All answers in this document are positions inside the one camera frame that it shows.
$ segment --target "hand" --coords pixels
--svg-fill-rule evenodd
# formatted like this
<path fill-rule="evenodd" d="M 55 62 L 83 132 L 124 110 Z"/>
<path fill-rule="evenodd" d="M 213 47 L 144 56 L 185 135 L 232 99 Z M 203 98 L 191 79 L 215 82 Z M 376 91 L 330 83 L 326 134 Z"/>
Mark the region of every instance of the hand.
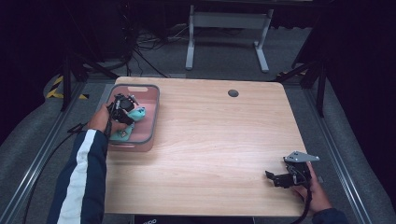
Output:
<path fill-rule="evenodd" d="M 95 129 L 99 130 L 102 133 L 105 133 L 105 129 L 107 126 L 108 117 L 108 110 L 106 105 L 103 104 L 100 109 L 92 116 L 90 122 L 88 122 L 87 127 L 88 129 Z M 111 134 L 116 132 L 117 130 L 126 129 L 127 125 L 124 123 L 116 122 L 115 120 L 111 120 Z"/>
<path fill-rule="evenodd" d="M 326 192 L 318 182 L 318 177 L 315 174 L 314 168 L 312 167 L 311 162 L 307 162 L 306 165 L 309 168 L 309 171 L 311 173 L 312 179 L 311 179 L 311 191 L 312 191 L 312 201 L 310 204 L 309 209 L 315 214 L 317 212 L 320 212 L 322 210 L 332 208 L 332 205 L 330 204 L 330 201 L 326 195 Z M 298 195 L 302 196 L 306 200 L 307 196 L 307 190 L 303 186 L 294 186 L 292 187 L 295 193 Z"/>

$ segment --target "metal stand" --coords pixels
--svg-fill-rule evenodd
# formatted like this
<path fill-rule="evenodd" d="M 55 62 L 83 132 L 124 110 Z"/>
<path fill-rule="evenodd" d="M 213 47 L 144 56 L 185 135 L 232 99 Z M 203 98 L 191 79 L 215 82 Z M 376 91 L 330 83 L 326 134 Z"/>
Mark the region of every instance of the metal stand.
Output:
<path fill-rule="evenodd" d="M 317 93 L 317 111 L 323 118 L 323 99 L 326 84 L 326 63 L 323 61 L 311 62 L 303 64 L 288 73 L 281 73 L 279 77 L 270 82 L 283 82 L 291 77 L 299 75 L 306 70 L 305 76 L 300 81 L 300 85 L 303 89 L 311 89 L 315 81 L 318 79 L 318 93 Z"/>
<path fill-rule="evenodd" d="M 77 82 L 85 82 L 88 79 L 88 74 L 83 67 L 83 64 L 87 64 L 96 71 L 99 71 L 106 75 L 107 77 L 116 79 L 119 76 L 117 74 L 112 73 L 111 71 L 107 70 L 103 66 L 99 65 L 98 63 L 93 63 L 87 58 L 76 54 L 75 52 L 69 50 L 64 57 L 64 104 L 62 105 L 61 111 L 65 111 L 67 106 L 71 102 L 71 74 L 73 73 L 74 77 L 76 78 Z"/>
<path fill-rule="evenodd" d="M 191 70 L 193 64 L 195 47 L 194 27 L 222 27 L 262 30 L 262 37 L 260 41 L 254 42 L 254 46 L 260 62 L 260 67 L 264 73 L 267 73 L 269 69 L 262 51 L 262 46 L 267 36 L 273 12 L 272 9 L 270 9 L 267 14 L 195 12 L 194 6 L 190 6 L 190 40 L 187 49 L 186 69 Z"/>

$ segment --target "teal object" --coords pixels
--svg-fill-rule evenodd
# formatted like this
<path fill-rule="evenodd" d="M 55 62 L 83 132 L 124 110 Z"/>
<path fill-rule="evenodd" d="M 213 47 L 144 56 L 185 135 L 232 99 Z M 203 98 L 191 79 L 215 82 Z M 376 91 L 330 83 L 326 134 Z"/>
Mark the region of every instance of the teal object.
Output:
<path fill-rule="evenodd" d="M 146 108 L 145 107 L 138 107 L 137 109 L 133 109 L 128 113 L 128 117 L 133 119 L 135 122 L 143 119 L 146 116 Z M 124 130 L 119 130 L 114 132 L 110 136 L 110 140 L 114 141 L 127 141 L 129 136 L 131 136 L 132 130 L 134 129 L 134 123 L 129 125 Z"/>

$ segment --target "wooden table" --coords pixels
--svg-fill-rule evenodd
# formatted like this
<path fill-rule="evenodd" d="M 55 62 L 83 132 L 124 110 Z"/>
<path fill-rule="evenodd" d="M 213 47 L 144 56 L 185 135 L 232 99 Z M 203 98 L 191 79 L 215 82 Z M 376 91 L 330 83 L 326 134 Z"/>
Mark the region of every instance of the wooden table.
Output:
<path fill-rule="evenodd" d="M 304 205 L 264 171 L 306 152 L 278 83 L 120 77 L 154 84 L 160 109 L 149 152 L 110 151 L 106 212 L 192 216 L 299 216 Z M 229 90 L 239 96 L 231 97 Z"/>

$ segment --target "striped sleeve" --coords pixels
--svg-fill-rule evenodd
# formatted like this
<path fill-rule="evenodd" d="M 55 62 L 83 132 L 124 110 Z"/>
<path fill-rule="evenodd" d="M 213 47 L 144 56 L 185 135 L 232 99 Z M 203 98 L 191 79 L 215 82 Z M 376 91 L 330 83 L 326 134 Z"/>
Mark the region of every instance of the striped sleeve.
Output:
<path fill-rule="evenodd" d="M 47 223 L 101 223 L 105 212 L 107 139 L 80 133 L 58 176 Z"/>

